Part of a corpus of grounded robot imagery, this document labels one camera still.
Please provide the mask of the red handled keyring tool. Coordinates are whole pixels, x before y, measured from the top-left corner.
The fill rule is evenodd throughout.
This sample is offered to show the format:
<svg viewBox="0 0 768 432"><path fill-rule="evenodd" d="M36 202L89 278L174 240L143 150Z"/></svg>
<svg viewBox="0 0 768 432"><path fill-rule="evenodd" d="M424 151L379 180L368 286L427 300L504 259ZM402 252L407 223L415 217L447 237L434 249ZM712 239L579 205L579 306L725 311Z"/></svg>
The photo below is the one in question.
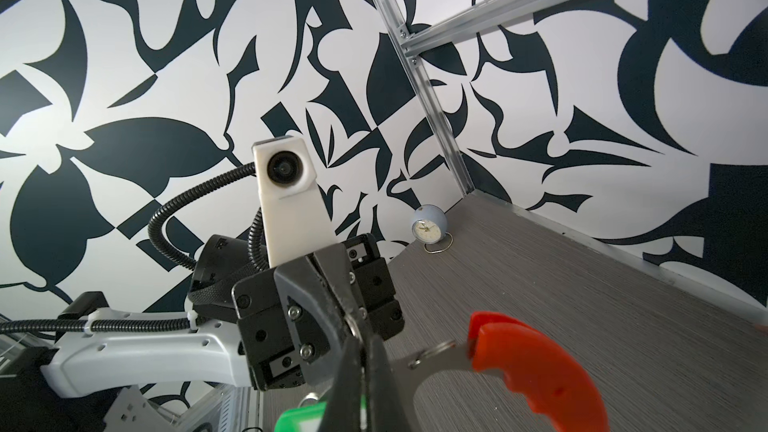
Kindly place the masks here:
<svg viewBox="0 0 768 432"><path fill-rule="evenodd" d="M602 396L587 371L544 333L508 315L476 311L467 339L446 341L391 363L412 431L419 431L414 399L430 376L466 371L498 377L557 431L608 431Z"/></svg>

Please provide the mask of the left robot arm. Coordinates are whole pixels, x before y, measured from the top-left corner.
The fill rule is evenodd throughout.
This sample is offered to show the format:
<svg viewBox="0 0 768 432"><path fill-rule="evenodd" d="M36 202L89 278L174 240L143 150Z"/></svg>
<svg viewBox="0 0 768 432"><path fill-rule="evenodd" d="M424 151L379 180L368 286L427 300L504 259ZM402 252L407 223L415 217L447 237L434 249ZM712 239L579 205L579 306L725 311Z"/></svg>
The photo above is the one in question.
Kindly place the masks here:
<svg viewBox="0 0 768 432"><path fill-rule="evenodd" d="M244 240L215 235L192 276L196 321L183 313L111 309L100 292L82 294L35 327L52 347L24 350L1 372L5 431L148 431L163 425L146 401L117 400L144 383L196 382L266 392L331 379L342 342L321 324L319 289L332 266L348 274L360 313L390 339L404 328L395 288L374 239L363 234L287 271L258 271Z"/></svg>

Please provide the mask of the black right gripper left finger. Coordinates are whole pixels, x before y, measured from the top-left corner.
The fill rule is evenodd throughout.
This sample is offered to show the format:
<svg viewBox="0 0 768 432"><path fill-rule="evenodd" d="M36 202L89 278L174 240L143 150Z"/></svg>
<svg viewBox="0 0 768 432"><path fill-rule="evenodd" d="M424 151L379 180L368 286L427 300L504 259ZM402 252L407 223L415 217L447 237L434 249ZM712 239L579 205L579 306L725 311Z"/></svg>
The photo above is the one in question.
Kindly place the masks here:
<svg viewBox="0 0 768 432"><path fill-rule="evenodd" d="M360 432L364 397L364 347L360 338L349 338L343 348L329 399L318 430Z"/></svg>

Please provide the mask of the key with green tag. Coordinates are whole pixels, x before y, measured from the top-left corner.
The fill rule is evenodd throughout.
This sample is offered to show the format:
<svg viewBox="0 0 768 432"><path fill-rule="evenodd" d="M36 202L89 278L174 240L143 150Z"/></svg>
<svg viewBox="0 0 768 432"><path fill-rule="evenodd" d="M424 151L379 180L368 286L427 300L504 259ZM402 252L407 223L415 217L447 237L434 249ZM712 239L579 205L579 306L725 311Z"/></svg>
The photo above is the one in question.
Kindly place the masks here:
<svg viewBox="0 0 768 432"><path fill-rule="evenodd" d="M322 424L326 415L327 402L320 401L312 404L304 404L301 407L285 411L278 418L274 426L275 432L318 432L318 431L366 431L367 427L367 402L364 398L360 402L360 421L357 426L345 426L338 428L323 428Z"/></svg>

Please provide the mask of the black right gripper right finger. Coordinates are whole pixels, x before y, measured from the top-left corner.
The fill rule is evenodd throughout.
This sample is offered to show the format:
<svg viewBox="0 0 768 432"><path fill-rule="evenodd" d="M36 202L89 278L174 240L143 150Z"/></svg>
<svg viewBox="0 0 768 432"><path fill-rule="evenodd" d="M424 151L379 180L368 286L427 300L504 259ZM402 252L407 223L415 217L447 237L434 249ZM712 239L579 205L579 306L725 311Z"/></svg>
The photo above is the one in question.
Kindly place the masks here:
<svg viewBox="0 0 768 432"><path fill-rule="evenodd" d="M411 431L384 342L376 334L365 342L365 392L368 431Z"/></svg>

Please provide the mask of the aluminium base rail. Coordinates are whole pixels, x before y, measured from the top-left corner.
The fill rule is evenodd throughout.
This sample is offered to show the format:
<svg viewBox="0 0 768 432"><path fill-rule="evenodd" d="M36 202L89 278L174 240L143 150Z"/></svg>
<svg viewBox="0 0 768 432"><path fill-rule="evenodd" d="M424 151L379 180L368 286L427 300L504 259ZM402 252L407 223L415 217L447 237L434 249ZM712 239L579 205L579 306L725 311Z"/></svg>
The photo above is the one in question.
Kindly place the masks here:
<svg viewBox="0 0 768 432"><path fill-rule="evenodd" d="M261 393L219 385L172 423L174 431L263 431Z"/></svg>

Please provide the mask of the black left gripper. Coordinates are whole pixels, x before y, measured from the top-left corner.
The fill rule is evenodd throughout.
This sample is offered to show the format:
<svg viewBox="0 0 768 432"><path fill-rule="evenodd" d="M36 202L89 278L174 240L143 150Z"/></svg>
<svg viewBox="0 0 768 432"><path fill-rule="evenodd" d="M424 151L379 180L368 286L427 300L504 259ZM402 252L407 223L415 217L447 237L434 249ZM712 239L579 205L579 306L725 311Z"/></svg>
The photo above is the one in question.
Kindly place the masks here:
<svg viewBox="0 0 768 432"><path fill-rule="evenodd" d="M333 379L345 342L382 340L405 326L376 238L342 243L239 280L232 297L251 381L258 390Z"/></svg>

